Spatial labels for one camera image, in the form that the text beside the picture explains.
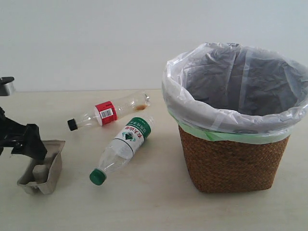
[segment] white bottle label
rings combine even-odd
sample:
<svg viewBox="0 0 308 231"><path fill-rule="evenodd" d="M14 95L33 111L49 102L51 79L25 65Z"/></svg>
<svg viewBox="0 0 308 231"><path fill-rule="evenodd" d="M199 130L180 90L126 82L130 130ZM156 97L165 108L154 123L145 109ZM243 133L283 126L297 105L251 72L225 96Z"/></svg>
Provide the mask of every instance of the white bottle label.
<svg viewBox="0 0 308 231"><path fill-rule="evenodd" d="M131 148L132 154L134 155L150 133L151 128L149 124L144 119L135 117L129 121L114 139L125 142Z"/></svg>

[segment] wicker basket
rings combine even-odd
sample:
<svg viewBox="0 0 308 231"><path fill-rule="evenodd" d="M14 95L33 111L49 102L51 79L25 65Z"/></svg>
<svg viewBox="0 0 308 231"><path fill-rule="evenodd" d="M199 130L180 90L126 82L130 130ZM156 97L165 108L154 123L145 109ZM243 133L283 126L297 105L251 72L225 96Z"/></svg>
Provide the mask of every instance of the wicker basket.
<svg viewBox="0 0 308 231"><path fill-rule="evenodd" d="M269 189L289 140L260 145L213 142L179 130L189 175L204 193Z"/></svg>

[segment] brown liquid residue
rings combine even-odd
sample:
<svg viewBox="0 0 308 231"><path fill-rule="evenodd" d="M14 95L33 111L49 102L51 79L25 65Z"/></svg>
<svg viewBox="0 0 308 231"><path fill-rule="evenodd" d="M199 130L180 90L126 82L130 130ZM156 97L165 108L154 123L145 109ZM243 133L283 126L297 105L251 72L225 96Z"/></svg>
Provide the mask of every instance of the brown liquid residue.
<svg viewBox="0 0 308 231"><path fill-rule="evenodd" d="M146 107L147 107L146 104L137 105L137 106L135 107L135 111L144 110Z"/></svg>

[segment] red bottle label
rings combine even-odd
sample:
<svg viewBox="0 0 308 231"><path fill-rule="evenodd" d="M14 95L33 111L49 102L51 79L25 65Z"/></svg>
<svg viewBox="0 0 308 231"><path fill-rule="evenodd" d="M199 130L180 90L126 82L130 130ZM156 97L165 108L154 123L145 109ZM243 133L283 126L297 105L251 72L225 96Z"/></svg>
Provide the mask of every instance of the red bottle label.
<svg viewBox="0 0 308 231"><path fill-rule="evenodd" d="M117 120L116 110L112 102L104 102L95 106L100 113L102 124L108 124Z"/></svg>

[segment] barcode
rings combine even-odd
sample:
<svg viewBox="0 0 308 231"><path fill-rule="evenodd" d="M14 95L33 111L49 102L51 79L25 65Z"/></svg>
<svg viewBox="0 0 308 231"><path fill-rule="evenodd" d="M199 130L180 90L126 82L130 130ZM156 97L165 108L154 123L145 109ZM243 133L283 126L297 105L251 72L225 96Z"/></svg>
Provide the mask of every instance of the barcode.
<svg viewBox="0 0 308 231"><path fill-rule="evenodd" d="M102 119L108 117L108 116L112 116L114 113L112 111L112 108L109 108L107 110L101 111L101 117Z"/></svg>

